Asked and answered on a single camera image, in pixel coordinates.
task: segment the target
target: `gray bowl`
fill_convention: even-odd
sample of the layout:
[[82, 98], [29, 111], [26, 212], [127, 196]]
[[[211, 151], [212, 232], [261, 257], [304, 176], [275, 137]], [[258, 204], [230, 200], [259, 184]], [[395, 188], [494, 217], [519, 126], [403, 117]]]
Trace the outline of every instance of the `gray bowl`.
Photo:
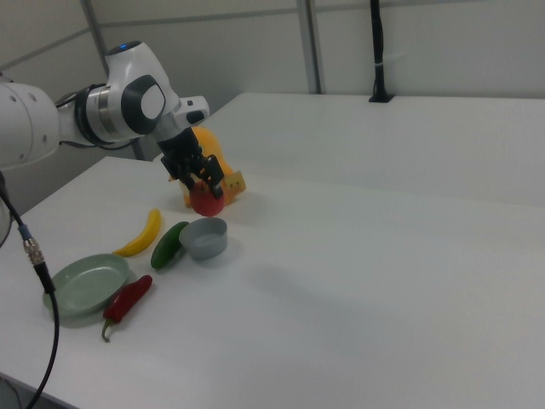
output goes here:
[[227, 223], [218, 217], [198, 219], [181, 231], [180, 243], [195, 260], [217, 256], [227, 247]]

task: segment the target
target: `red chili pepper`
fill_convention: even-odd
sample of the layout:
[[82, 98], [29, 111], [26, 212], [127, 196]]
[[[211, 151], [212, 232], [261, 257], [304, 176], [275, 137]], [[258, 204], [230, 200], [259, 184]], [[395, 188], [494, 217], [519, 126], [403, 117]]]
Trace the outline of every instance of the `red chili pepper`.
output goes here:
[[116, 296], [113, 298], [110, 306], [104, 311], [102, 315], [106, 318], [104, 327], [102, 328], [102, 339], [107, 343], [110, 342], [110, 338], [106, 336], [106, 329], [113, 324], [121, 322], [123, 317], [129, 312], [131, 308], [142, 298], [144, 294], [152, 286], [153, 279], [150, 275], [145, 275], [138, 279], [134, 283], [123, 287]]

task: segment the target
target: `green cucumber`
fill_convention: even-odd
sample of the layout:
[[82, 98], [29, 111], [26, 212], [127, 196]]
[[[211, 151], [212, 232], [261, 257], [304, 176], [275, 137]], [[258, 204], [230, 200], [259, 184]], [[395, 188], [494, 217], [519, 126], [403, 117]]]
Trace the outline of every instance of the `green cucumber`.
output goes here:
[[152, 267], [156, 270], [166, 266], [181, 248], [180, 233], [189, 222], [179, 222], [164, 234], [152, 254]]

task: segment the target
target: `yellow duck toy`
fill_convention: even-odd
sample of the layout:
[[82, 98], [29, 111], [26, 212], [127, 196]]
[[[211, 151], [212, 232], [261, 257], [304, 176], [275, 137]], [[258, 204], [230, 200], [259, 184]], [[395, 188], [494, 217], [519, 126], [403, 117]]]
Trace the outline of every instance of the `yellow duck toy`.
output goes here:
[[[202, 126], [193, 126], [193, 134], [197, 137], [198, 145], [203, 149], [203, 155], [215, 155], [220, 164], [221, 170], [223, 170], [223, 181], [221, 181], [221, 188], [225, 194], [225, 204], [229, 205], [236, 196], [241, 194], [246, 190], [246, 183], [242, 176], [242, 173], [239, 171], [235, 172], [232, 170], [232, 167], [229, 166], [225, 158], [223, 157], [223, 151], [221, 150], [220, 142], [218, 138], [212, 133], [211, 130], [208, 130]], [[189, 201], [189, 191], [187, 190], [186, 185], [180, 182], [181, 190], [184, 193], [184, 203], [186, 207], [191, 208], [191, 203]]]

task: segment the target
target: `metal connector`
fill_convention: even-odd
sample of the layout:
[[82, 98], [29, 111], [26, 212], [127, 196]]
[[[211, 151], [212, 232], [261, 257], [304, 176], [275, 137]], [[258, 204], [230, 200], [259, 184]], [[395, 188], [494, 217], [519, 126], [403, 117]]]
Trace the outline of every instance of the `metal connector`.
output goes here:
[[38, 264], [43, 263], [43, 254], [35, 239], [25, 240], [23, 245], [25, 247], [26, 254], [28, 254], [28, 258], [31, 260], [32, 266], [37, 266]]

